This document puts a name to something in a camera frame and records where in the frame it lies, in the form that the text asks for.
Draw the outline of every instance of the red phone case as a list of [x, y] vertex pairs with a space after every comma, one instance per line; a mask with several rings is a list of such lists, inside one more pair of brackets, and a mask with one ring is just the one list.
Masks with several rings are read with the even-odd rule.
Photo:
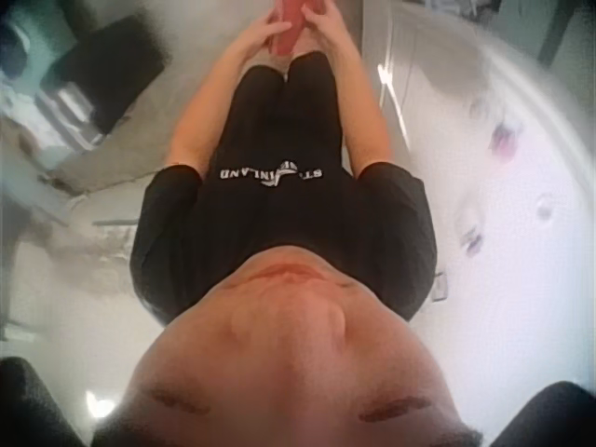
[[302, 13], [302, 6], [307, 5], [313, 11], [322, 13], [324, 10], [322, 0], [276, 0], [276, 15], [280, 21], [290, 21], [292, 27], [289, 31], [273, 38], [271, 52], [278, 56], [291, 54], [305, 28], [305, 16]]

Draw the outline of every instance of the lips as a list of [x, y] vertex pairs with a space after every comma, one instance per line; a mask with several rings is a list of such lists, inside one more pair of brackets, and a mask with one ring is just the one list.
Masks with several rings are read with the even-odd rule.
[[277, 264], [267, 267], [265, 270], [253, 275], [248, 281], [263, 278], [273, 278], [283, 275], [290, 275], [304, 279], [325, 279], [316, 269], [303, 264]]

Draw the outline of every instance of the nose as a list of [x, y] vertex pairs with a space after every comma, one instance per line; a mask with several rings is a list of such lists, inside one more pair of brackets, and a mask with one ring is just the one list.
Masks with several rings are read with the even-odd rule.
[[285, 282], [246, 306], [234, 332], [251, 349], [279, 357], [336, 355], [345, 344], [345, 314], [329, 291]]

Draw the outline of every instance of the forearm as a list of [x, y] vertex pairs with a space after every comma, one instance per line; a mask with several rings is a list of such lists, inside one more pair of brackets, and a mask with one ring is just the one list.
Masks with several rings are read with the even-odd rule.
[[350, 41], [331, 56], [345, 143], [356, 177], [372, 163], [395, 163], [387, 124], [358, 49]]
[[222, 137], [243, 64], [241, 51], [234, 47], [215, 63], [174, 130], [168, 165], [188, 165], [205, 177]]

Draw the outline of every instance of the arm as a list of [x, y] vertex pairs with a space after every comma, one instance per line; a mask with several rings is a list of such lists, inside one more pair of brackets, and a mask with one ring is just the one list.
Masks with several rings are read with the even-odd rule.
[[332, 64], [345, 143], [354, 175], [371, 164], [397, 164], [391, 139], [364, 63], [333, 0], [325, 0], [324, 15], [304, 9], [318, 31]]
[[253, 23], [215, 63], [174, 130], [168, 166], [190, 166], [205, 177], [222, 137], [242, 67], [269, 37], [291, 27], [286, 22], [269, 23], [271, 18], [268, 14]]

